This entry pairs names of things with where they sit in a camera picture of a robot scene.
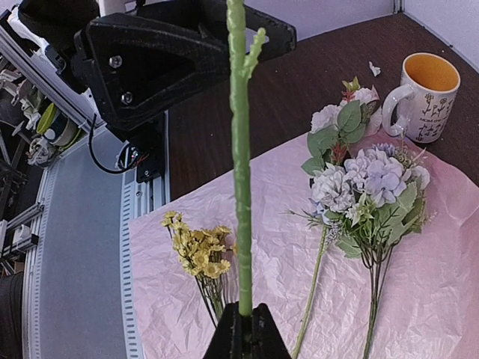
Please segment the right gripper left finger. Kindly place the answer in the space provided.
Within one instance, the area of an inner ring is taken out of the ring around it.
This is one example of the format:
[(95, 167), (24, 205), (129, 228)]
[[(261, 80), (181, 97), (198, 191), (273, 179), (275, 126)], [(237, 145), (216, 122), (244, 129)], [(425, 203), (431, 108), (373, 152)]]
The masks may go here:
[(203, 359), (240, 359), (243, 357), (245, 317), (239, 303), (225, 306)]

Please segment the pink peony flower stem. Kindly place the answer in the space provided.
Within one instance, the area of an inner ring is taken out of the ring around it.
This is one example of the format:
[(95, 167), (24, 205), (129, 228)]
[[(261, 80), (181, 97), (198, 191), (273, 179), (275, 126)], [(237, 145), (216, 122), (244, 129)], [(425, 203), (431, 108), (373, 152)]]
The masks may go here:
[(259, 28), (250, 50), (246, 50), (246, 18), (243, 1), (227, 1), (227, 28), (230, 76), (230, 108), (232, 111), (232, 156), (234, 161), (234, 191), (239, 246), (239, 314), (253, 314), (252, 255), (251, 255), (251, 169), (250, 120), (248, 83), (259, 62), (266, 30)]

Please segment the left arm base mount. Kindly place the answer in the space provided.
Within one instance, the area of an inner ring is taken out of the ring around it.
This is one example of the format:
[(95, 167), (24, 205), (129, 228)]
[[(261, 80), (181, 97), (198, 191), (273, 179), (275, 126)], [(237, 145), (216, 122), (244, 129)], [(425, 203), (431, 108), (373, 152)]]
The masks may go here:
[(118, 155), (118, 169), (104, 167), (94, 154), (93, 138), (97, 115), (92, 119), (88, 133), (88, 149), (94, 164), (107, 174), (124, 174), (136, 170), (136, 182), (143, 183), (162, 177), (166, 170), (166, 114), (162, 112), (152, 120), (137, 126), (133, 130), (125, 131), (107, 124), (106, 128), (117, 139), (126, 142)]

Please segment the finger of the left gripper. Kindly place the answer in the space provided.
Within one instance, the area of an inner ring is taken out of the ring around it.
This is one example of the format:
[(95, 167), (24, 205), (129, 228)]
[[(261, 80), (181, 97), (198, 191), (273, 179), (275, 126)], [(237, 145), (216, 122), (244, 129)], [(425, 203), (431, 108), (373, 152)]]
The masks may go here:
[(203, 26), (114, 13), (90, 21), (74, 44), (100, 117), (123, 131), (228, 77), (228, 46)]
[[(259, 61), (292, 52), (296, 48), (296, 28), (253, 7), (245, 6), (245, 26), (249, 30), (263, 28), (267, 42)], [(181, 28), (187, 28), (208, 37), (228, 43), (227, 3), (225, 1), (161, 1), (137, 7), (135, 15)]]

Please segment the pink wrapping paper sheet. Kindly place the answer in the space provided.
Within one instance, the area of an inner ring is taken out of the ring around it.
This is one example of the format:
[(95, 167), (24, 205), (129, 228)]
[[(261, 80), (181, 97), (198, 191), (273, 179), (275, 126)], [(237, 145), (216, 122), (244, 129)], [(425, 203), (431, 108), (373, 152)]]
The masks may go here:
[[(253, 296), (268, 305), (288, 349), (314, 292), (301, 358), (360, 358), (370, 304), (361, 260), (330, 246), (297, 212), (309, 209), (305, 136), (251, 162)], [(376, 320), (372, 358), (478, 356), (478, 187), (431, 153), (431, 220), (394, 249)], [(214, 327), (161, 221), (183, 214), (195, 229), (235, 228), (231, 174), (129, 223), (134, 308), (146, 358), (201, 358)]]

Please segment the yellow small flower bunch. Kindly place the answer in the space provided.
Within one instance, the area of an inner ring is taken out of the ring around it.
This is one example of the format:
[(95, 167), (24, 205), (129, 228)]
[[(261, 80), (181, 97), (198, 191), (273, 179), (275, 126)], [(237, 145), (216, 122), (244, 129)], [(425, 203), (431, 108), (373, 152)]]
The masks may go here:
[(167, 211), (161, 225), (167, 229), (184, 272), (195, 279), (208, 315), (217, 325), (227, 303), (225, 284), (231, 256), (237, 254), (237, 245), (228, 243), (232, 229), (219, 225), (194, 230), (176, 211)]

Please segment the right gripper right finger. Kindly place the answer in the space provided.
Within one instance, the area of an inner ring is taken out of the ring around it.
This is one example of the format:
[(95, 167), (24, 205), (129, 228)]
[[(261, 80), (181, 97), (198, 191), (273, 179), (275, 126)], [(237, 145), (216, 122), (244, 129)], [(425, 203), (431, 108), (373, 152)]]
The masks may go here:
[(253, 359), (291, 359), (268, 306), (253, 310), (251, 357)]

